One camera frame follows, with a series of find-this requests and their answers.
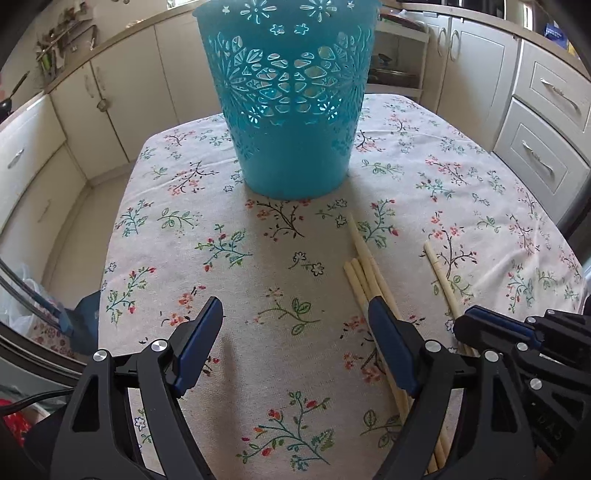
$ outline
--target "cabinet door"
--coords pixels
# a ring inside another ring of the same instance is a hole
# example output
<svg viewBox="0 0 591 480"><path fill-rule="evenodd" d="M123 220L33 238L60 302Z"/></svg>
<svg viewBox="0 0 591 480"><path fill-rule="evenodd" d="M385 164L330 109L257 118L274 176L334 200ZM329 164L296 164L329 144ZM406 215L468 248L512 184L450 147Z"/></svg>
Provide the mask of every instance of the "cabinet door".
<svg viewBox="0 0 591 480"><path fill-rule="evenodd" d="M70 150L87 178L128 162L109 115L98 108L101 97L90 63L72 73L50 95Z"/></svg>
<svg viewBox="0 0 591 480"><path fill-rule="evenodd" d="M90 62L115 132L135 161L149 137L178 125L154 27L116 43Z"/></svg>
<svg viewBox="0 0 591 480"><path fill-rule="evenodd" d="M519 41L511 34L454 18L437 114L490 151L511 96Z"/></svg>
<svg viewBox="0 0 591 480"><path fill-rule="evenodd" d="M213 77L193 14L156 24L156 37L178 121L220 113Z"/></svg>
<svg viewBox="0 0 591 480"><path fill-rule="evenodd" d="M2 232L0 257L9 267L24 263L41 282L57 235L84 185L67 149L61 147L35 177Z"/></svg>
<svg viewBox="0 0 591 480"><path fill-rule="evenodd" d="M429 29L427 64L420 103L426 109L437 112L443 88L443 76L449 58L447 53L452 34L452 18L439 14L435 14L436 17L428 17L422 12L409 12L409 14L407 15L410 18L425 23Z"/></svg>

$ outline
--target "teal plastic basket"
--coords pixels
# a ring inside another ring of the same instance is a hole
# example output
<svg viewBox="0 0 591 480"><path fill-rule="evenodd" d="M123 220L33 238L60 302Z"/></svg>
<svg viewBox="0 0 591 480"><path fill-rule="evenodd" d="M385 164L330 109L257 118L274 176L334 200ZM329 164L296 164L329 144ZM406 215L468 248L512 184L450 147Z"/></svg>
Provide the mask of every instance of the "teal plastic basket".
<svg viewBox="0 0 591 480"><path fill-rule="evenodd" d="M345 179L379 0L210 0L199 23L244 179L282 200Z"/></svg>

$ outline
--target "frying pan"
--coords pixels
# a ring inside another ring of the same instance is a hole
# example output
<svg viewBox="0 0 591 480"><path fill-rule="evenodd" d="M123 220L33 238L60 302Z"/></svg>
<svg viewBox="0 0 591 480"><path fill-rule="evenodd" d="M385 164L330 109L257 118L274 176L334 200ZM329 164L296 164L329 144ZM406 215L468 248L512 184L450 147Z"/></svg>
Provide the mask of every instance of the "frying pan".
<svg viewBox="0 0 591 480"><path fill-rule="evenodd" d="M29 73L31 72L26 72L26 74L23 75L22 78L18 81L17 86L14 87L14 90L10 94L10 97L0 102L0 124L4 122L4 120L6 120L8 116L12 113L12 96L17 92L22 83L27 79Z"/></svg>

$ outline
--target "kitchen wall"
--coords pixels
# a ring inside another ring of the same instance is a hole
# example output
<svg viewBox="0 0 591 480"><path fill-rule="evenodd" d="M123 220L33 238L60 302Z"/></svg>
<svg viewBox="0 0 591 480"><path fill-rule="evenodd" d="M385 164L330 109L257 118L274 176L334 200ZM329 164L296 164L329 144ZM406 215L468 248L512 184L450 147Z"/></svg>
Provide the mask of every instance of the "kitchen wall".
<svg viewBox="0 0 591 480"><path fill-rule="evenodd" d="M99 29L98 43L124 30L130 22L144 20L167 9L166 0L130 0L128 4L123 0L86 0L86 3L93 8L93 22ZM13 110L43 89L41 73L35 62L35 43L37 38L56 26L60 13L73 4L74 0L54 0L50 3L29 25L4 64L0 72L0 100L2 91L5 96L10 95L21 76L27 70L31 71L12 98Z"/></svg>

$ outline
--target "table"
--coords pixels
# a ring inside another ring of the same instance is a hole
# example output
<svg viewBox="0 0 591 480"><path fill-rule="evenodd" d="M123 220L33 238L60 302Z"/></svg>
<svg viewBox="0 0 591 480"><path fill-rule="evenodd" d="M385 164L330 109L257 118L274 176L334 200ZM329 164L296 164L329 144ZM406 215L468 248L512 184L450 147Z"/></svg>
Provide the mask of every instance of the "table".
<svg viewBox="0 0 591 480"><path fill-rule="evenodd" d="M221 299L222 331L180 401L219 479L369 479L393 445L396 407L343 273L355 255L348 210L405 319L452 351L427 238L466 307L519 320L582 311L582 268L534 196L411 100L366 96L349 178L311 201L250 191L221 115L155 135L111 238L100 345L141 350L209 296ZM147 466L158 470L137 395L132 408Z"/></svg>

